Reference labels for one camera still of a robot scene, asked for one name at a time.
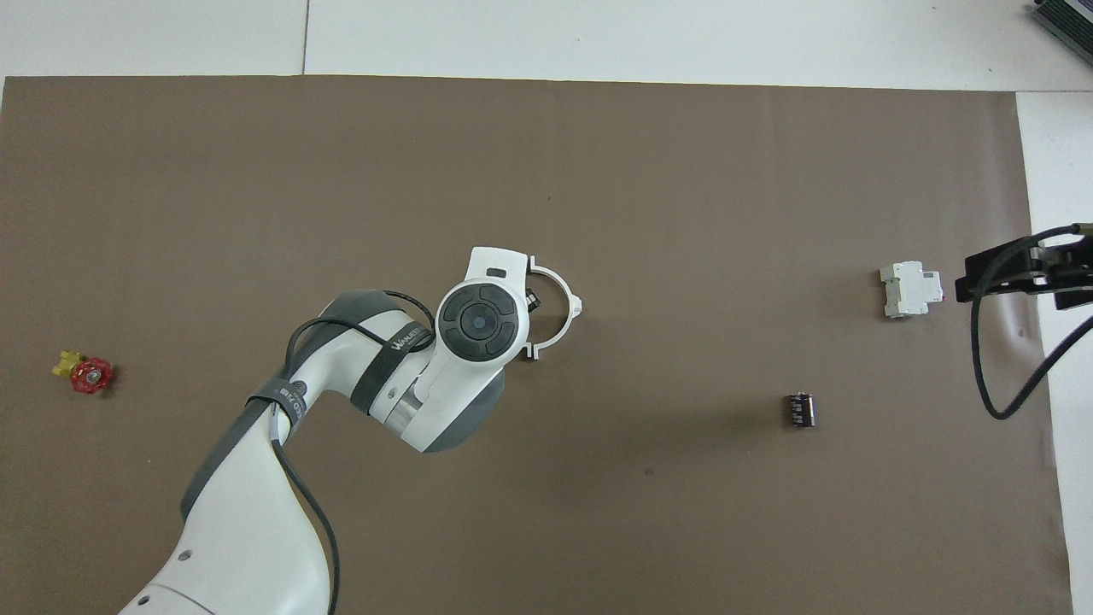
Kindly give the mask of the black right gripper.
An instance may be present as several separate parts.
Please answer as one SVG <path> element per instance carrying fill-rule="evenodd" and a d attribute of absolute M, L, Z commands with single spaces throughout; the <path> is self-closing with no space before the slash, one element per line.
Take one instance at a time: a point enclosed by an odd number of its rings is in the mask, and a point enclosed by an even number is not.
<path fill-rule="evenodd" d="M 956 300 L 972 301 L 994 260 L 1019 243 L 1003 243 L 965 257 L 965 275 L 954 283 Z M 1042 232 L 1033 244 L 1033 257 L 1031 250 L 1018 250 L 1008 257 L 983 288 L 983 296 L 1027 292 L 1033 285 L 1034 295 L 1051 295 L 1059 311 L 1093 305 L 1093 225 L 1067 225 Z"/>

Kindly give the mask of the white half pipe clamp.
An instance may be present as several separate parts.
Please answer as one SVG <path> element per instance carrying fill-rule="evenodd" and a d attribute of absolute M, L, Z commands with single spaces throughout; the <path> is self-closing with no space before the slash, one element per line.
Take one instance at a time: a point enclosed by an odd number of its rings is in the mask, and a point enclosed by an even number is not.
<path fill-rule="evenodd" d="M 571 291 L 571 285 L 567 284 L 567 281 L 559 275 L 557 272 L 554 272 L 554 270 L 549 267 L 540 265 L 536 260 L 534 255 L 529 257 L 528 276 L 549 279 L 551 283 L 563 293 L 566 300 L 565 319 L 563 324 L 559 327 L 559 331 L 554 332 L 551 338 L 543 340 L 543 342 L 531 342 L 531 340 L 528 340 L 524 343 L 524 357 L 528 360 L 539 360 L 541 359 L 541 353 L 544 348 L 554 346 L 555 343 L 561 342 L 563 338 L 569 334 L 571 324 L 573 324 L 574 320 L 581 315 L 581 311 L 584 311 L 584 301 L 581 301 L 580 296 L 575 295 L 575 293 Z"/>

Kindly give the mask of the white circuit breaker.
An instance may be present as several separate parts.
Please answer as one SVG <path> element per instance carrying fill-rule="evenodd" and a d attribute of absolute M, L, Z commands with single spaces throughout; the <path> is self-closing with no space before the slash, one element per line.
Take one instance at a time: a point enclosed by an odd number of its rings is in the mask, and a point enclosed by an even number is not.
<path fill-rule="evenodd" d="M 910 318 L 929 312 L 929 305 L 944 300 L 939 272 L 926 270 L 921 261 L 900 261 L 878 270 L 885 286 L 885 317 Z"/>

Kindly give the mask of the brown paper table mat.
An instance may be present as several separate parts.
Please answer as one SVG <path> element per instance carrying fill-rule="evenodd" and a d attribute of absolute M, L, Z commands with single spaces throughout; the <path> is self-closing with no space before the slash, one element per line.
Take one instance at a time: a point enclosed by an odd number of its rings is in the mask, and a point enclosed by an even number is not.
<path fill-rule="evenodd" d="M 453 451 L 313 405 L 339 615 L 1067 615 L 1049 398 L 991 419 L 967 305 L 890 320 L 877 273 L 1027 230 L 999 93 L 8 80 L 0 615 L 121 610 L 290 332 L 344 289 L 436 308 L 477 245 L 584 314 Z"/>

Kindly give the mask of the grey ribbed metal device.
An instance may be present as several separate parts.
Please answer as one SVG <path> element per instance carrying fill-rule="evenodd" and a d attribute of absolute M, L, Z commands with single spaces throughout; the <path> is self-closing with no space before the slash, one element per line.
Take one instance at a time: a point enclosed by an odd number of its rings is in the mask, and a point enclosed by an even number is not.
<path fill-rule="evenodd" d="M 1055 38 L 1093 54 L 1093 0 L 1033 0 L 1033 19 Z"/>

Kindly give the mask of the red handwheel brass valve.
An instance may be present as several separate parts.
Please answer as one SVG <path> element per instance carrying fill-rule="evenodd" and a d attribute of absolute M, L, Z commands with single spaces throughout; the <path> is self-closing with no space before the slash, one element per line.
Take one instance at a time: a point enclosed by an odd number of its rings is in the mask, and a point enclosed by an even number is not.
<path fill-rule="evenodd" d="M 87 395 L 108 389 L 114 380 L 114 366 L 109 360 L 71 350 L 63 350 L 59 354 L 51 372 L 64 378 L 75 392 Z"/>

